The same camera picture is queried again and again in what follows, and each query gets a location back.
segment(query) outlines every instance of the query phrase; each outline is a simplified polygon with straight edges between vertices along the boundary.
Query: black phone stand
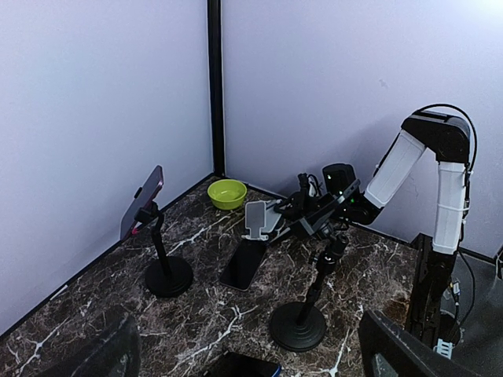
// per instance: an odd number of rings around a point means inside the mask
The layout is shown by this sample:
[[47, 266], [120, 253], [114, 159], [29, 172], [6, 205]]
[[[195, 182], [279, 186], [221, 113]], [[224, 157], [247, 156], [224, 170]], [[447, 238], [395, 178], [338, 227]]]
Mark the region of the black phone stand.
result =
[[312, 258], [312, 262], [316, 262], [318, 274], [307, 291], [306, 301], [289, 302], [273, 311], [269, 332], [271, 338], [285, 350], [306, 352], [318, 346], [325, 337], [325, 318], [314, 304], [320, 298], [325, 278], [334, 272], [349, 242], [341, 233], [330, 234], [329, 239], [330, 244], [319, 257]]
[[160, 229], [164, 223], [164, 214], [159, 211], [155, 202], [149, 208], [142, 208], [135, 220], [147, 224], [157, 218], [152, 228], [152, 241], [156, 247], [159, 259], [152, 262], [145, 272], [147, 288], [157, 297], [178, 297], [187, 291], [193, 282], [193, 272], [190, 264], [180, 257], [166, 255]]

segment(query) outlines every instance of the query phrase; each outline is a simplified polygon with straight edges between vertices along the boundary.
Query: marble tabletop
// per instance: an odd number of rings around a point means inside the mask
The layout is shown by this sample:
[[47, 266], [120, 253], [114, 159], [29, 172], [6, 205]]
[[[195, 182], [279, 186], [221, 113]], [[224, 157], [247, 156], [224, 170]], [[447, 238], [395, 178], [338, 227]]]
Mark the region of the marble tabletop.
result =
[[[244, 233], [244, 208], [215, 209], [206, 195], [210, 178], [166, 211], [163, 241], [194, 271], [192, 287], [178, 298], [156, 298], [144, 272], [156, 258], [142, 230], [88, 269], [0, 342], [0, 375], [36, 375], [76, 353], [120, 313], [138, 323], [140, 376], [198, 376], [223, 350], [278, 361], [285, 376], [363, 375], [358, 322], [380, 309], [404, 323], [412, 290], [416, 251], [351, 227], [350, 244], [326, 280], [317, 303], [329, 327], [315, 350], [290, 353], [271, 340], [272, 311], [302, 301], [316, 276], [308, 264], [325, 243], [295, 238], [271, 247], [246, 292], [218, 282]], [[247, 200], [269, 199], [251, 190]]]

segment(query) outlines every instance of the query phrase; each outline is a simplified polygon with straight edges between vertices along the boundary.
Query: black smartphone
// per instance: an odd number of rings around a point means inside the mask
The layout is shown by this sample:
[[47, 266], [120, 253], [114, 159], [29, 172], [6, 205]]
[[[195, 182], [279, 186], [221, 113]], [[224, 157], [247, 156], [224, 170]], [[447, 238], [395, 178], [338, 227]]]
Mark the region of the black smartphone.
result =
[[220, 283], [246, 291], [264, 259], [266, 248], [265, 242], [242, 240], [220, 275]]
[[281, 366], [278, 363], [227, 351], [203, 377], [278, 377], [280, 373]]
[[134, 194], [133, 203], [129, 206], [123, 220], [120, 222], [120, 239], [122, 241], [130, 236], [138, 223], [135, 219], [138, 211], [148, 207], [152, 203], [162, 189], [163, 184], [163, 168], [157, 165], [147, 181], [136, 191], [136, 194]]

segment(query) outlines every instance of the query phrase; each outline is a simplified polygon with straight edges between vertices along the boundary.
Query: red smartphone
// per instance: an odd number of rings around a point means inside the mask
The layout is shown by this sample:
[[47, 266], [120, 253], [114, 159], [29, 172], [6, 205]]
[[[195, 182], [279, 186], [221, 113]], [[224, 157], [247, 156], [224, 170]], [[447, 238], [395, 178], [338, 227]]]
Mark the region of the red smartphone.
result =
[[159, 165], [150, 174], [147, 181], [134, 194], [133, 203], [129, 206], [120, 222], [120, 240], [126, 240], [138, 223], [134, 218], [142, 208], [148, 208], [164, 185], [163, 168]]

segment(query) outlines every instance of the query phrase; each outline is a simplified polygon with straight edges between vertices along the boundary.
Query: lime green bowl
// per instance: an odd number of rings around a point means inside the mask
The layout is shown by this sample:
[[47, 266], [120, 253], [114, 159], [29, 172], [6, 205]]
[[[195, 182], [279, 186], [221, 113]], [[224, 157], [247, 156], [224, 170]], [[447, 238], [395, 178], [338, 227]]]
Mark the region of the lime green bowl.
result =
[[235, 210], [244, 202], [246, 186], [233, 179], [216, 181], [207, 188], [213, 205], [220, 210]]

